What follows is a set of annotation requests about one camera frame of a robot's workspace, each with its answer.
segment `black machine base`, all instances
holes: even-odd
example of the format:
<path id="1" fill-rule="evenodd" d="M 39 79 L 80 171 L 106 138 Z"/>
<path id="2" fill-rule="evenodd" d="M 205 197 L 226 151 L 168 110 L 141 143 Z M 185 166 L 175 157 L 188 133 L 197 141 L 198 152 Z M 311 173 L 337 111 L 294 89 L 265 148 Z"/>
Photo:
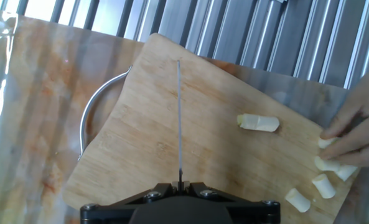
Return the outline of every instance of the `black machine base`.
<path id="1" fill-rule="evenodd" d="M 81 224 L 121 223 L 251 223 L 281 222 L 280 204 L 274 200 L 250 202 L 191 183 L 178 192 L 172 184 L 157 184 L 108 206 L 88 204 L 80 209 Z"/>

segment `finger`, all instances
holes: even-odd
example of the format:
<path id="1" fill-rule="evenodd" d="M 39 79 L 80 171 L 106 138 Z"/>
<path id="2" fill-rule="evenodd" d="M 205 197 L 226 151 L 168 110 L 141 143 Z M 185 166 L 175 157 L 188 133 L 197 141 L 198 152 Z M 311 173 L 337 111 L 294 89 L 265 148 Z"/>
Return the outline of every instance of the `finger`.
<path id="1" fill-rule="evenodd" d="M 350 124 L 354 116 L 360 111 L 361 104 L 354 97 L 349 96 L 345 104 L 341 107 L 339 112 L 335 115 L 329 128 L 324 130 L 320 137 L 322 139 L 330 139 L 337 137 Z"/>
<path id="2" fill-rule="evenodd" d="M 347 135 L 329 145 L 321 152 L 322 159 L 331 159 L 369 144 L 369 118 L 364 120 Z"/>
<path id="3" fill-rule="evenodd" d="M 369 146 L 361 151 L 349 152 L 336 158 L 340 163 L 357 167 L 369 167 Z"/>

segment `bamboo cutting board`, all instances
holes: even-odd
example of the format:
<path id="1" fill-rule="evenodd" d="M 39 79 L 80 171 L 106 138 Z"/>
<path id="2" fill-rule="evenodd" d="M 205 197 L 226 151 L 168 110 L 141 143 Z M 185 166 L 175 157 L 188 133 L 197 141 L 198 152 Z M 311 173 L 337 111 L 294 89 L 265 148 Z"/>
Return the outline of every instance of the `bamboo cutting board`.
<path id="1" fill-rule="evenodd" d="M 178 180 L 177 60 L 182 73 L 183 178 L 251 201 L 281 202 L 282 223 L 332 223 L 353 178 L 327 175 L 337 194 L 322 199 L 311 180 L 321 128 L 171 42 L 150 36 L 99 135 L 63 193 L 74 208 L 109 205 Z M 276 116 L 275 133 L 249 131 L 236 116 Z M 312 201 L 299 213 L 284 197 L 296 187 Z"/>

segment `hand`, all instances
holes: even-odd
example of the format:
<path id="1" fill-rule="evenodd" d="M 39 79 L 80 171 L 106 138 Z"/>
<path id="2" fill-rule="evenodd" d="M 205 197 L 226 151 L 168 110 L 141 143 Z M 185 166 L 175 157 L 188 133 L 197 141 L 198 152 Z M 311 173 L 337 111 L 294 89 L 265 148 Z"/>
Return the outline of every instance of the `hand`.
<path id="1" fill-rule="evenodd" d="M 369 167 L 369 72 L 348 95 L 330 127 L 322 132 L 322 139 L 330 139 L 345 132 L 354 118 L 365 118 L 348 134 L 325 148 L 322 159 L 336 159 L 343 164 Z"/>

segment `knife blade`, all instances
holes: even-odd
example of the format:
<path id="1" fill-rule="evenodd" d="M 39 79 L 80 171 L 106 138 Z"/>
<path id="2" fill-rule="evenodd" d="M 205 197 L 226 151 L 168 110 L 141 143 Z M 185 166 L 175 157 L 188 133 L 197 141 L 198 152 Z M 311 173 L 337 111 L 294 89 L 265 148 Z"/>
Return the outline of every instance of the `knife blade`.
<path id="1" fill-rule="evenodd" d="M 177 111 L 178 111 L 178 119 L 179 119 L 179 195 L 183 192 L 183 183 L 182 183 L 182 110 L 181 110 L 181 72 L 180 72 L 180 61 L 177 61 Z"/>

